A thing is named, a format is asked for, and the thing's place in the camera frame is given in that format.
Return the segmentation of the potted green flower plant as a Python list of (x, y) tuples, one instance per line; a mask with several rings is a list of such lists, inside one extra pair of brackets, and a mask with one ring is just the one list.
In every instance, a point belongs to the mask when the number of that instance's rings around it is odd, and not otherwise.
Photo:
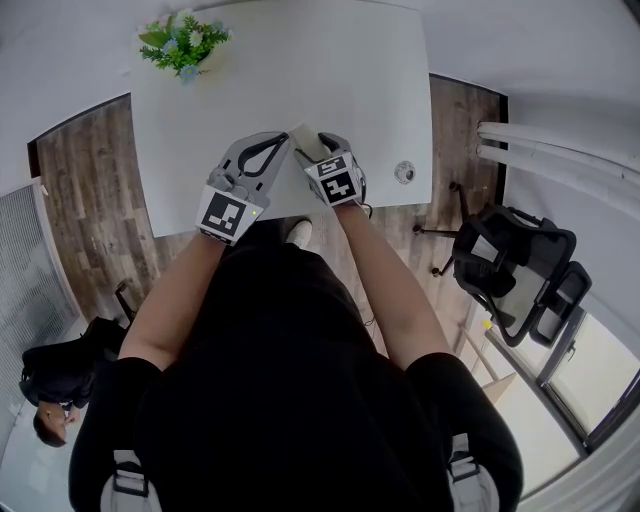
[(201, 22), (185, 9), (170, 14), (164, 22), (146, 25), (138, 39), (143, 60), (159, 70), (171, 70), (182, 84), (188, 84), (205, 73), (204, 61), (232, 39), (232, 31), (221, 21)]

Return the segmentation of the black mesh office chair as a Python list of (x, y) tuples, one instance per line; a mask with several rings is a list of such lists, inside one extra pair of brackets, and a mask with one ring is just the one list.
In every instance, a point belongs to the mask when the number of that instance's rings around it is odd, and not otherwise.
[(127, 290), (127, 283), (125, 281), (120, 281), (116, 286), (114, 295), (118, 303), (120, 304), (127, 320), (129, 321), (130, 324), (132, 324), (133, 321), (135, 320), (136, 312), (131, 308), (126, 298), (124, 297), (124, 292), (126, 290)]
[(525, 337), (552, 347), (592, 286), (585, 268), (572, 259), (575, 234), (514, 207), (487, 204), (472, 214), (463, 186), (452, 182), (449, 190), (459, 198), (461, 227), (413, 227), (416, 235), (453, 240), (449, 259), (431, 274), (441, 277), (452, 270), (459, 287), (490, 314), (509, 347)]

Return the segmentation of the wooden board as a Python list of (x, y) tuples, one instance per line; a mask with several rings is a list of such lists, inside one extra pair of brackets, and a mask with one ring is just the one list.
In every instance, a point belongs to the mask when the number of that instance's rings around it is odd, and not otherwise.
[(506, 392), (506, 390), (510, 387), (510, 385), (514, 382), (516, 378), (516, 373), (512, 372), (511, 374), (500, 378), (497, 372), (494, 370), (491, 363), (487, 360), (482, 352), (478, 343), (473, 339), (471, 334), (466, 328), (462, 329), (462, 334), (466, 338), (467, 343), (472, 347), (475, 352), (478, 360), (484, 366), (487, 373), (489, 374), (491, 381), (482, 387), (485, 395), (491, 401), (493, 405), (496, 405), (502, 395)]

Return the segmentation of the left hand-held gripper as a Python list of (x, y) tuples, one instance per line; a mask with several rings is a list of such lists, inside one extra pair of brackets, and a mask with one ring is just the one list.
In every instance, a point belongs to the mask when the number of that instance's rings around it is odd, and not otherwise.
[(268, 208), (268, 192), (289, 146), (289, 134), (278, 131), (234, 142), (222, 158), (224, 170), (215, 168), (203, 189), (196, 216), (200, 232), (235, 245)]

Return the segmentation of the dark framed window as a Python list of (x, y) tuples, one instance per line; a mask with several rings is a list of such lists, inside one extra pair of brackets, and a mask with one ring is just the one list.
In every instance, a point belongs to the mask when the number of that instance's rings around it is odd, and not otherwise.
[(576, 449), (601, 447), (640, 408), (640, 359), (578, 307), (536, 378)]

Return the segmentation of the white wall pipe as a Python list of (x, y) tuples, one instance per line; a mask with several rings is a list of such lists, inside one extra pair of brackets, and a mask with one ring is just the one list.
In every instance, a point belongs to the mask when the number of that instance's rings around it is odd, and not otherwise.
[(503, 136), (583, 153), (640, 174), (640, 148), (638, 147), (633, 151), (627, 151), (603, 139), (580, 140), (577, 135), (562, 134), (555, 129), (512, 123), (484, 121), (479, 123), (477, 131), (479, 134), (486, 134), (492, 140), (496, 140), (497, 136)]
[(640, 177), (629, 178), (627, 171), (609, 172), (591, 165), (576, 162), (545, 152), (519, 152), (490, 145), (478, 145), (476, 154), (484, 159), (503, 163), (540, 176), (569, 184), (570, 178), (587, 184), (608, 186), (613, 190), (640, 197)]

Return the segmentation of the person's left forearm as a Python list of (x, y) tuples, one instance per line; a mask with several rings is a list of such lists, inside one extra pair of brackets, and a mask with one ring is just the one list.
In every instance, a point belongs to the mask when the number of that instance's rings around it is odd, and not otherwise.
[(196, 234), (154, 284), (118, 358), (138, 358), (159, 370), (180, 355), (198, 317), (225, 245)]

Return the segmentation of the person's right forearm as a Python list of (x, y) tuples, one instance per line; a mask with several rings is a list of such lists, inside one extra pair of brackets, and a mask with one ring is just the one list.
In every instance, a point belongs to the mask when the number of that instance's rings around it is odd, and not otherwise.
[(364, 210), (334, 208), (346, 235), (389, 358), (406, 369), (428, 354), (451, 352), (423, 288)]

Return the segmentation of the person's white shoe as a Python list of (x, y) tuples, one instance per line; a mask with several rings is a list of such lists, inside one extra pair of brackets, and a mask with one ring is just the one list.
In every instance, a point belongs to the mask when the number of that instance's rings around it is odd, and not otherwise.
[(308, 219), (298, 221), (289, 231), (285, 242), (299, 249), (305, 249), (313, 234), (313, 224)]

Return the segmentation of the striped frosted glass partition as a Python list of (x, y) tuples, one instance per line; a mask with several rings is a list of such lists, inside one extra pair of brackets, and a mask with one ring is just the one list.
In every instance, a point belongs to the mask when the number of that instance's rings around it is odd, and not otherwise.
[(22, 353), (60, 341), (76, 318), (51, 259), (34, 190), (0, 197), (0, 405), (21, 401)]

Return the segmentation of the cream white object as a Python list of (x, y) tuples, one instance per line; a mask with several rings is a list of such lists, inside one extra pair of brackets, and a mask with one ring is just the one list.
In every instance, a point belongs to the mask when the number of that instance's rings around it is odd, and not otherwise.
[(323, 147), (318, 138), (318, 134), (314, 132), (308, 125), (302, 123), (293, 128), (289, 135), (295, 148), (302, 149), (316, 162), (324, 161), (321, 159)]

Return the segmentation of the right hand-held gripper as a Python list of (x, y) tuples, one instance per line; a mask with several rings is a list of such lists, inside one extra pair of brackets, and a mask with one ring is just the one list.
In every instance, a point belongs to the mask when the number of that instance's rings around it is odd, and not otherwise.
[(323, 147), (321, 159), (324, 161), (316, 163), (299, 148), (293, 151), (311, 189), (327, 206), (353, 202), (362, 205), (366, 200), (366, 177), (351, 153), (350, 143), (330, 132), (319, 132), (318, 138)]

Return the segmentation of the person's black shirt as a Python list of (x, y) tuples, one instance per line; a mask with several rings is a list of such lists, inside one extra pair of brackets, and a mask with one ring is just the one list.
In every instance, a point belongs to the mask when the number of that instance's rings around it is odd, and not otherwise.
[(260, 222), (225, 246), (165, 370), (98, 373), (69, 468), (74, 512), (516, 512), (516, 442), (451, 352), (379, 353), (317, 254)]

